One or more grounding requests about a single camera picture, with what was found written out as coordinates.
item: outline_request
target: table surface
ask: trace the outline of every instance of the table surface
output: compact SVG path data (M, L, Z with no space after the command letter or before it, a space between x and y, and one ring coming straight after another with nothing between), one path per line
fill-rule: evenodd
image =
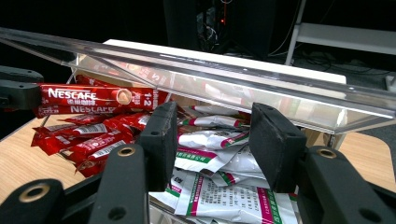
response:
M61 123L66 115L51 116L46 125ZM58 155L47 156L39 147L30 147L33 127L43 119L33 119L0 142L0 203L16 188L42 178L60 180L67 189L84 176ZM340 150L367 181L396 192L389 147L383 141L361 133L349 133Z

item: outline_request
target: transparent plastic panel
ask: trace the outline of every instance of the transparent plastic panel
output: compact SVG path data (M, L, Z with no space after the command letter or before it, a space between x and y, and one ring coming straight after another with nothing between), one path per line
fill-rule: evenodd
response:
M396 123L395 93L342 84L337 75L183 49L124 41L100 44L4 28L0 42L55 63L213 105L250 112L253 102L263 103L296 125L325 133Z

